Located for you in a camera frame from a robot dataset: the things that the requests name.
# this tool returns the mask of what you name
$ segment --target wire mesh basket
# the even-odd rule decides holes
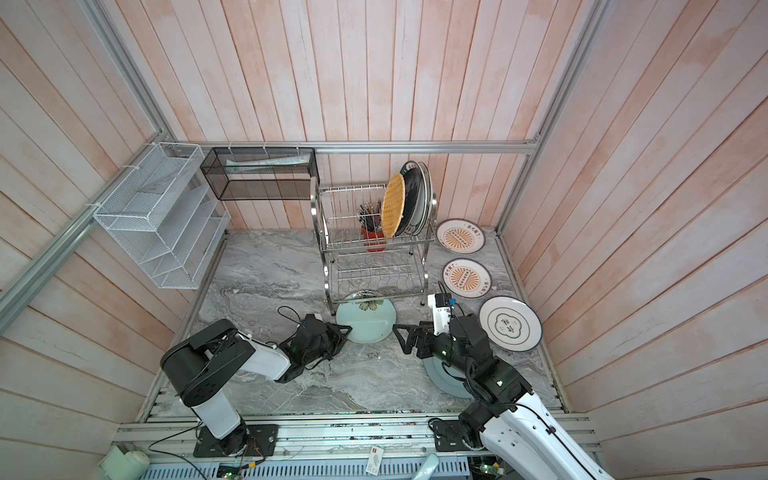
[[[385,184],[316,187],[312,215],[323,258],[326,299],[332,312],[352,293],[380,292],[377,299],[418,296],[426,292],[425,269],[429,244],[435,239],[435,206],[423,229],[415,235],[385,238],[363,226],[371,224],[360,206],[384,198]]]
[[[187,188],[202,161],[197,145],[156,145],[94,214],[160,288],[198,288],[229,223],[207,185]]]
[[[219,200],[309,200],[315,151],[291,147],[215,147],[201,168]]]

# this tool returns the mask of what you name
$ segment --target black mesh basket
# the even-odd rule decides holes
[[[309,163],[238,165],[304,154]],[[309,200],[310,178],[318,177],[312,148],[214,147],[200,169],[219,200]]]

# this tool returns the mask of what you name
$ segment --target wooden wall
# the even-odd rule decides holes
[[[594,0],[104,0],[189,141],[524,140]],[[413,155],[439,218],[496,225],[523,157]],[[321,155],[326,184],[408,155]],[[240,229],[311,228],[308,203],[228,202]]]
[[[768,471],[766,25],[617,2],[504,232],[618,478]]]
[[[77,2],[0,2],[0,290],[154,133]],[[0,338],[3,476],[84,478],[189,298],[91,235]]]

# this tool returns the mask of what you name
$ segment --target gray marble surface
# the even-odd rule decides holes
[[[474,312],[492,296],[514,296],[511,281],[495,242],[486,232],[485,246],[469,258],[491,273],[491,292],[479,299],[457,299]],[[434,242],[429,250],[430,279],[441,277],[443,266],[459,257]],[[429,286],[437,290],[436,282]],[[398,323],[431,319],[429,308],[410,297],[392,301]],[[232,320],[241,330],[263,342],[280,342],[296,324],[280,316],[278,306],[294,308],[301,316],[315,313],[335,321],[325,301],[323,267],[314,232],[310,230],[261,230],[229,236],[192,331],[220,318]],[[556,392],[539,349],[514,353],[494,346],[533,385],[544,403],[559,407]],[[292,382],[280,384],[255,374],[238,373],[224,387],[242,415],[296,412],[361,411],[460,411],[468,400],[443,393],[429,379],[415,354],[402,353],[390,334],[369,345],[348,342],[330,362],[320,363]],[[157,416],[190,415],[177,397],[162,395],[153,409]]]

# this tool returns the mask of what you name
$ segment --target white wire file organizer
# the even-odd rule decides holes
[[[207,185],[188,188],[202,161],[199,145],[157,144],[94,214],[160,288],[198,288],[229,223]]]
[[[435,239],[437,198],[422,231],[393,238],[371,234],[360,223],[360,205],[384,198],[386,184],[348,187],[315,186],[310,198],[315,232],[323,259],[326,299],[331,312],[360,290],[381,293],[376,299],[425,295],[425,265]]]

